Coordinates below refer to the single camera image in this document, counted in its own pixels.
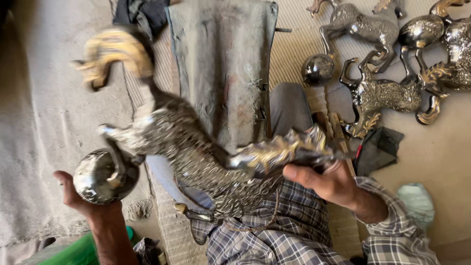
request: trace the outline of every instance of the rope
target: rope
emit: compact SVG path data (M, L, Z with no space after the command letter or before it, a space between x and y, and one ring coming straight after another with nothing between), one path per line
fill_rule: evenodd
M245 228L245 229L239 229L239 228L234 228L230 226L227 222L224 222L224 225L227 229L235 232L257 232L257 231L262 231L267 229L269 226L271 226L276 219L276 213L278 212L278 206L280 205L280 191L278 188L276 189L276 205L275 205L275 211L273 213L273 217L271 218L270 222L264 226L259 226L259 227L251 227L251 228Z
M203 205L199 204L197 201L195 201L194 199L192 199L190 196L188 196L181 188L180 188L180 185L178 185L178 182L177 182L177 175L176 174L173 174L173 182L175 182L175 185L177 186L178 190L181 192L181 194L183 194L183 196L185 196L185 198L187 198L187 200L193 202L196 206L198 206L199 208L201 209L204 209L205 211L209 212L210 210L206 207L204 207Z

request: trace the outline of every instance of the shirt cuff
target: shirt cuff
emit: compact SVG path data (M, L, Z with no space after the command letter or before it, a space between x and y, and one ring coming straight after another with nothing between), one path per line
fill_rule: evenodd
M355 177L355 181L358 187L380 196L388 206L389 215L386 220L377 224L363 222L370 235L394 237L412 237L414 235L418 228L407 213L406 206L398 197L388 192L372 177Z

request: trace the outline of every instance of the plaid shirt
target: plaid shirt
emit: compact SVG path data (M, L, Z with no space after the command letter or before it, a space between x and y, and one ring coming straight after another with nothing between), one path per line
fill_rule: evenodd
M370 237L362 249L371 264L439 264L429 247L429 239L407 214L404 204L371 177L355 177L357 185L381 196L389 207L389 217L378 224L367 224ZM199 243L209 237L208 264L351 264L332 250L326 203L313 190L283 181L275 224L260 232L234 232L224 225L192 222ZM260 203L234 228L263 226L271 220L275 194Z

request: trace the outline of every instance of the green container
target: green container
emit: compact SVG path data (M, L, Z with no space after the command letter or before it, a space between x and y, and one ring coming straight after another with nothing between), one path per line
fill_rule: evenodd
M129 240L134 235L131 227L126 226ZM61 252L55 254L41 265L98 265L98 257L95 253L95 241L91 232L70 244Z

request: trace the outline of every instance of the chrome ball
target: chrome ball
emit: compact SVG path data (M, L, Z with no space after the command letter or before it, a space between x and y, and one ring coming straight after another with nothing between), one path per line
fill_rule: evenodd
M125 156L126 175L120 185L112 185L108 179L115 168L111 154L106 149L89 153L80 161L73 176L73 184L82 199L93 204L110 204L128 196L139 179L139 167Z
M333 60L326 54L315 54L304 61L301 74L304 83L316 86L327 83L332 78Z

